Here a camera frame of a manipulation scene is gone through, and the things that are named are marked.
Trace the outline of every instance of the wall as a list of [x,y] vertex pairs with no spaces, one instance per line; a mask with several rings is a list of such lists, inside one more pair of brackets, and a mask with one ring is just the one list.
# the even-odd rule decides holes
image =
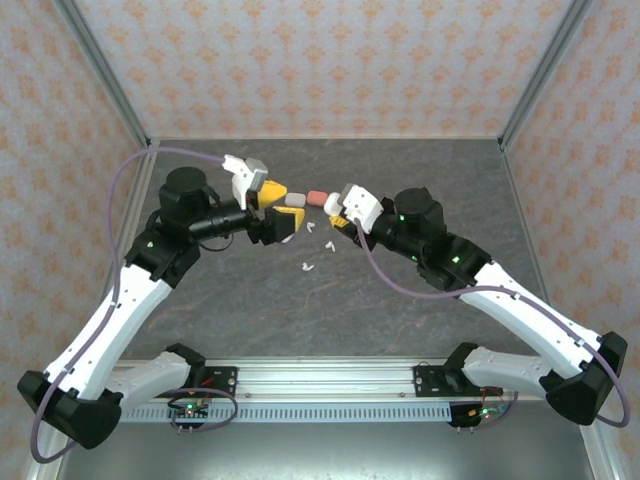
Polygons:
[[96,307],[107,187],[136,146],[51,0],[3,1],[0,30],[0,465],[17,479],[33,414],[16,384]]
[[80,0],[151,136],[497,137],[570,0]]
[[[616,431],[640,469],[640,11],[595,2],[509,161],[545,283],[566,314],[629,342],[632,425]],[[619,401],[610,398],[620,418]]]

